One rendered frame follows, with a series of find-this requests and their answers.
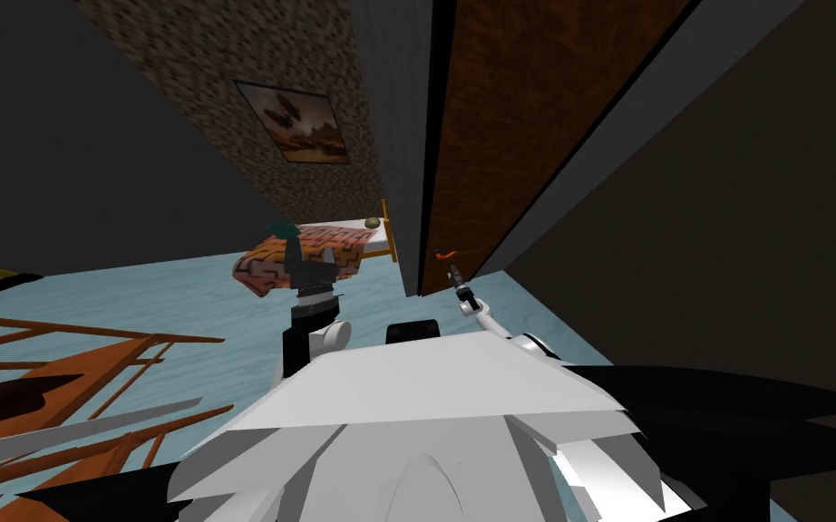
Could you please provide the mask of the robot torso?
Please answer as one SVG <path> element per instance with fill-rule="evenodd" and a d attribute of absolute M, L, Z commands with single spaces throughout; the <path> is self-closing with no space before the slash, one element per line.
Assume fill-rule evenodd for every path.
<path fill-rule="evenodd" d="M 187 455 L 177 522 L 658 522 L 701 507 L 607 391 L 477 332 L 324 353 Z"/>

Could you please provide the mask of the brown wooden chair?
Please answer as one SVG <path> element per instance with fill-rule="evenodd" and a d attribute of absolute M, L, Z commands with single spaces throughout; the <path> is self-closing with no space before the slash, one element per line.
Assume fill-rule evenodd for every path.
<path fill-rule="evenodd" d="M 155 345 L 168 350 L 175 343 L 214 341 L 211 337 L 130 332 L 3 318 L 0 318 L 0 328 L 6 330 L 0 335 L 0 346 L 54 333 L 110 337 L 116 341 L 54 361 L 0 362 L 0 370 L 25 371 L 15 380 L 0 382 L 0 439 L 64 425 L 126 368 L 135 366 L 137 373 L 143 375 L 148 368 L 159 363 L 162 358 L 160 353 L 148 359 L 143 358 L 143 354 Z M 103 442 L 57 451 L 53 455 L 44 455 L 38 449 L 26 449 L 15 457 L 0 457 L 0 484 L 56 468 L 62 471 L 45 481 L 47 487 L 119 474 L 131 454 L 145 443 L 151 445 L 142 465 L 147 469 L 166 435 L 228 410 L 228 407 L 221 407 L 203 411 L 146 430 L 127 432 Z"/>

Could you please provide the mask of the wooden bed with patterned blanket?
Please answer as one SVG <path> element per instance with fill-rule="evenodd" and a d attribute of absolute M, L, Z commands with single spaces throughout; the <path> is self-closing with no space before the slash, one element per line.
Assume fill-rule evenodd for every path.
<path fill-rule="evenodd" d="M 394 256 L 385 201 L 377 218 L 298 225 L 298 239 L 305 261 L 323 262 L 325 251 L 334 256 L 338 278 L 354 276 L 364 259 Z M 274 289 L 289 288 L 284 268 L 287 240 L 273 234 L 233 266 L 232 275 L 254 295 L 264 297 Z"/>

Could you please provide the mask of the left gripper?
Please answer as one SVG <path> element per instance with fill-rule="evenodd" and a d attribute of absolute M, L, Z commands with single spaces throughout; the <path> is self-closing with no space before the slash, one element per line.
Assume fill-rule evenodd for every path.
<path fill-rule="evenodd" d="M 322 251 L 323 262 L 302 261 L 301 241 L 298 236 L 288 237 L 285 248 L 285 270 L 289 287 L 299 292 L 327 292 L 333 289 L 338 276 L 334 249 L 327 246 Z"/>

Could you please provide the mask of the framed butterfly picture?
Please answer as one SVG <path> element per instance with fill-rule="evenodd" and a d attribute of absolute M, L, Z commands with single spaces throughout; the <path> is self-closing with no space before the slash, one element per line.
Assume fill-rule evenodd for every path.
<path fill-rule="evenodd" d="M 258 82 L 233 81 L 282 157 L 294 164 L 350 162 L 329 98 Z"/>

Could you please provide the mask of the brown wooden door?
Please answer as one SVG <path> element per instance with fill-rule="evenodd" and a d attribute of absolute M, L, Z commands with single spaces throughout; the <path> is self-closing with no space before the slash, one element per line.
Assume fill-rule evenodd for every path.
<path fill-rule="evenodd" d="M 435 0 L 419 295 L 482 271 L 699 3 Z"/>

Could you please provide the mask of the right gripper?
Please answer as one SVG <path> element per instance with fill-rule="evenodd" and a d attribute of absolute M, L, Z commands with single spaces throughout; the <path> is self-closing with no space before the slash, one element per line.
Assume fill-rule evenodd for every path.
<path fill-rule="evenodd" d="M 471 289 L 463 281 L 462 275 L 456 266 L 451 265 L 448 270 L 448 278 L 451 282 L 455 294 L 460 302 L 461 308 L 475 308 L 477 307 L 477 300 Z"/>

